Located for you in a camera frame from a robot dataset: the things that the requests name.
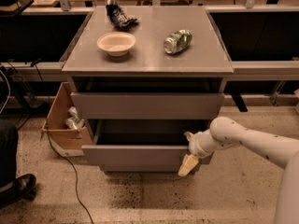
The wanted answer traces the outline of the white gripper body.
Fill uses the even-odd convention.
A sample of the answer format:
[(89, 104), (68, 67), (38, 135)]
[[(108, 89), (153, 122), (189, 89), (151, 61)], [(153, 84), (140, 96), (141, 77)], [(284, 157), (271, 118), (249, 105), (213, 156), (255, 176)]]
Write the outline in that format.
[(217, 141), (209, 131), (194, 133), (189, 151), (199, 159), (210, 156), (217, 149)]

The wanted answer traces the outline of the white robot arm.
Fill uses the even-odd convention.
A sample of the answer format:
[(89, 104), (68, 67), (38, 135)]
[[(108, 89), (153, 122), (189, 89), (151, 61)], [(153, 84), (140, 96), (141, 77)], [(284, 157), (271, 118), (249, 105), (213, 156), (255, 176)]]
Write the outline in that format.
[(207, 130), (185, 132), (189, 142), (178, 170), (186, 176), (200, 160), (234, 145), (241, 145), (284, 170), (274, 224), (299, 224), (299, 140), (246, 128), (226, 117), (213, 119)]

